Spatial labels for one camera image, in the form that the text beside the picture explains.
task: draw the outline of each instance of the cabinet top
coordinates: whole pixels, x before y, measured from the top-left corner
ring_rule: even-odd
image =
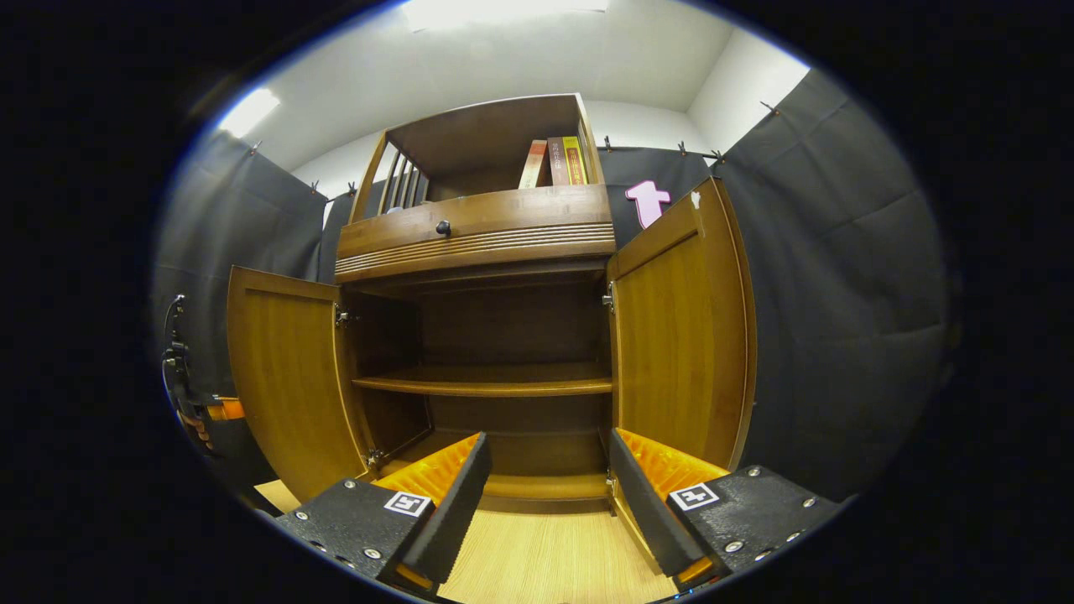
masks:
[[[436,179],[518,162],[531,141],[577,135],[581,96],[543,95],[467,105],[384,131],[384,138]]]

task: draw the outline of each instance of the open cabinet door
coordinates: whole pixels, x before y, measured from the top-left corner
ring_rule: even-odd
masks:
[[[339,288],[232,267],[228,350],[258,445],[302,503],[365,477],[368,434],[353,399]]]
[[[615,426],[734,471],[756,327],[735,212],[708,178],[608,262]]]

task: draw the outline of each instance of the orange part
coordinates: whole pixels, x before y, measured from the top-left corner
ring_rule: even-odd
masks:
[[[448,494],[451,484],[459,476],[459,471],[462,470],[463,463],[466,462],[466,458],[469,457],[469,452],[477,444],[479,435],[480,433],[474,434],[453,445],[444,447],[394,474],[375,480],[373,484],[393,491],[406,491],[416,495],[427,497],[439,507],[440,502]]]
[[[701,558],[690,565],[688,569],[679,573],[679,583],[690,583],[712,569],[712,560]]]
[[[665,503],[671,491],[693,487],[699,483],[708,483],[730,474],[719,465],[686,455],[652,438],[639,436],[622,428],[616,428],[615,431],[623,437],[623,442],[629,447],[634,459],[638,461],[638,465],[644,472],[645,478],[649,478],[649,484],[659,495],[661,501]]]
[[[234,397],[217,397],[217,399],[222,404],[208,405],[206,407],[208,408],[208,416],[213,418],[213,421],[246,417],[246,412],[243,411],[243,403],[238,402],[238,399]]]
[[[425,577],[419,575],[417,572],[413,571],[413,569],[411,569],[410,566],[407,566],[406,564],[403,564],[402,562],[400,562],[398,566],[395,566],[395,572],[398,573],[400,575],[402,575],[403,577],[405,577],[410,583],[412,583],[415,585],[419,585],[419,586],[421,586],[424,589],[429,589],[429,588],[433,587],[433,581],[431,581],[431,580],[426,579]]]

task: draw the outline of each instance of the ceiling light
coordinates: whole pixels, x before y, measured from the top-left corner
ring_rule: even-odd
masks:
[[[409,0],[400,5],[410,31],[467,23],[504,23],[567,11],[608,10],[608,0]]]
[[[272,96],[267,88],[258,88],[228,112],[219,128],[242,139],[278,104],[279,99]]]

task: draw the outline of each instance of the dark fabric backdrop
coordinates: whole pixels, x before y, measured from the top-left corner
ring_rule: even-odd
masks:
[[[827,498],[891,460],[944,351],[944,251],[892,141],[812,70],[712,171],[745,244],[757,404],[743,464]]]
[[[638,210],[626,191],[642,181],[652,181],[657,190],[668,191],[671,201],[662,203],[661,210],[685,197],[701,181],[709,177],[709,169],[700,155],[677,150],[642,147],[612,147],[609,153],[600,148],[600,167],[608,185],[608,203],[615,229],[615,247],[621,248],[641,232]]]
[[[315,279],[325,201],[227,133],[194,148],[176,172],[157,233],[149,354],[154,359],[162,354],[164,312],[177,293],[186,294],[179,328],[190,347],[195,400],[236,396],[227,337],[232,264]],[[222,456],[212,463],[217,476],[256,506],[275,512],[252,489],[276,475],[246,421],[206,425],[214,451]]]

